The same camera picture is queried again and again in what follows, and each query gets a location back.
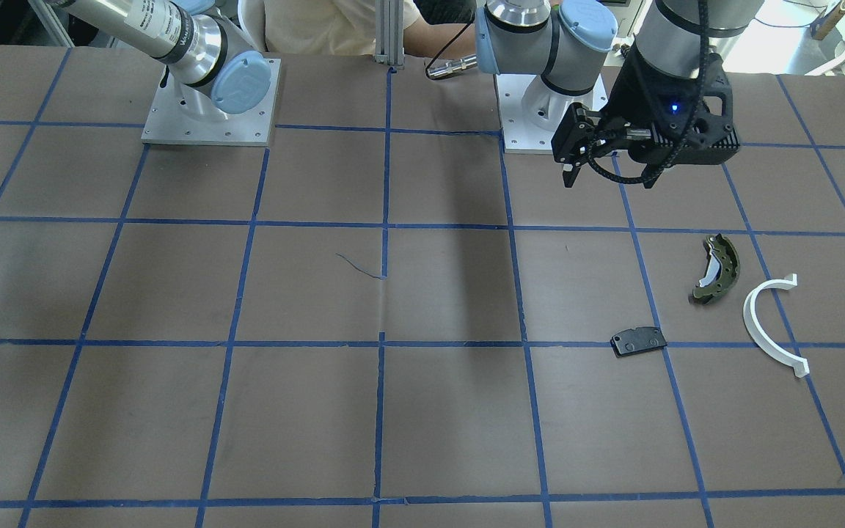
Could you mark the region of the green brake shoe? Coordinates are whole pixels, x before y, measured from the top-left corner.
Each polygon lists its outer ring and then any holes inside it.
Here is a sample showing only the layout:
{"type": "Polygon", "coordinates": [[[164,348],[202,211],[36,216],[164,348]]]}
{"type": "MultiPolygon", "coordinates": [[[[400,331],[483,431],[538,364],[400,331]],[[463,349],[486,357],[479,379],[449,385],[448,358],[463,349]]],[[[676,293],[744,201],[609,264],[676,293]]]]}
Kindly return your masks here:
{"type": "Polygon", "coordinates": [[[704,277],[692,290],[696,304],[707,305],[721,300],[736,284],[740,274],[740,260],[736,247],[722,233],[707,236],[704,241],[707,265],[704,277]]]}

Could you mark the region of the black brake pad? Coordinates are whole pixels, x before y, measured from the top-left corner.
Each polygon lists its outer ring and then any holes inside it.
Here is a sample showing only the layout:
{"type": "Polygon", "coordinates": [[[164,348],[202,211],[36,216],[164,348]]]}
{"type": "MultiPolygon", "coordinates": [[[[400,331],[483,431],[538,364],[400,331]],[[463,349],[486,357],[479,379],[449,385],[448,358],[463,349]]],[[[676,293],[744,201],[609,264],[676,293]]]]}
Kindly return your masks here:
{"type": "Polygon", "coordinates": [[[614,354],[623,358],[666,348],[667,340],[660,327],[638,326],[614,334],[610,345],[614,354]]]}

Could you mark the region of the person in beige shirt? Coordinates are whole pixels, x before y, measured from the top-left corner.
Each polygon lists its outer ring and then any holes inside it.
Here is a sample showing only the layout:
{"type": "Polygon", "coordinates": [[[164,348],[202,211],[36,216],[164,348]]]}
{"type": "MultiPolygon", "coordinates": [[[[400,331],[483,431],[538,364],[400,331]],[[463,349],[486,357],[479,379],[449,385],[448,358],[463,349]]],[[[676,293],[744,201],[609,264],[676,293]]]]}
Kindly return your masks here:
{"type": "MultiPolygon", "coordinates": [[[[270,51],[318,56],[372,56],[375,1],[264,1],[263,34],[270,51]]],[[[403,51],[409,56],[461,58],[476,48],[465,23],[432,24],[414,1],[403,1],[403,51]]]]}

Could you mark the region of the aluminium frame post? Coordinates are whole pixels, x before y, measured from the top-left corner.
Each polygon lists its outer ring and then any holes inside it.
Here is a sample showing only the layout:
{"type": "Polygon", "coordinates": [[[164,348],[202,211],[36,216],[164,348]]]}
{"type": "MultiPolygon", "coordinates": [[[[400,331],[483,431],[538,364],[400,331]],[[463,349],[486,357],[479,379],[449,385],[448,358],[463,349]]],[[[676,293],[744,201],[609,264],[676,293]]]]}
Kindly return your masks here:
{"type": "Polygon", "coordinates": [[[373,60],[395,70],[403,69],[403,1],[376,0],[373,60]]]}

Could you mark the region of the white curved plastic bracket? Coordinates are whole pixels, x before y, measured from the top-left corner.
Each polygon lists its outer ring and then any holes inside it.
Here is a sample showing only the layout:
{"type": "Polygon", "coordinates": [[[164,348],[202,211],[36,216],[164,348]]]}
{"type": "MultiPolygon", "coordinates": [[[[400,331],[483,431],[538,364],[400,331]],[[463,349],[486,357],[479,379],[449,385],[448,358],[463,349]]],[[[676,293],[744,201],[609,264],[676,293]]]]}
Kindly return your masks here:
{"type": "Polygon", "coordinates": [[[791,368],[796,378],[807,378],[811,374],[811,366],[808,360],[786,351],[768,335],[758,317],[757,308],[758,297],[762,291],[792,290],[792,288],[798,286],[798,283],[797,274],[791,273],[782,279],[771,279],[756,285],[753,290],[748,292],[744,303],[742,303],[742,322],[744,322],[749,337],[768,357],[791,368]]]}

